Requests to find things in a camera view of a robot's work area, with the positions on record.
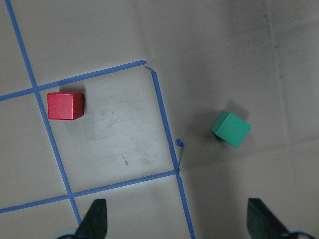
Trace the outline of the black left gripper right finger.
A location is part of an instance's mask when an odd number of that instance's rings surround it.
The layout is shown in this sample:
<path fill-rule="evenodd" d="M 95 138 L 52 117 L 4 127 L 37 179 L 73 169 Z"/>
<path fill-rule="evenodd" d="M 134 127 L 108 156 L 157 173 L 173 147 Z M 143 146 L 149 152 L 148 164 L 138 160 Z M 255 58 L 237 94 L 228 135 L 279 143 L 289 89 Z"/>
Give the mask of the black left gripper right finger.
<path fill-rule="evenodd" d="M 286 239 L 289 230 L 277 219 L 259 198 L 249 198 L 247 230 L 252 239 Z"/>

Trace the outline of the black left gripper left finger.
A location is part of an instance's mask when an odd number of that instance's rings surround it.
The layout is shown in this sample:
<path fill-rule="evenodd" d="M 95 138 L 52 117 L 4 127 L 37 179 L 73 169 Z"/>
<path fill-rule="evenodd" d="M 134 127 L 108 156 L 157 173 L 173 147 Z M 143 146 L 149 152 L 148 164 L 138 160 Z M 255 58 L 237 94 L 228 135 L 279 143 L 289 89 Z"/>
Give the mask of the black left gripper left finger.
<path fill-rule="evenodd" d="M 105 199 L 93 201 L 74 236 L 76 239 L 104 239 L 108 230 Z"/>

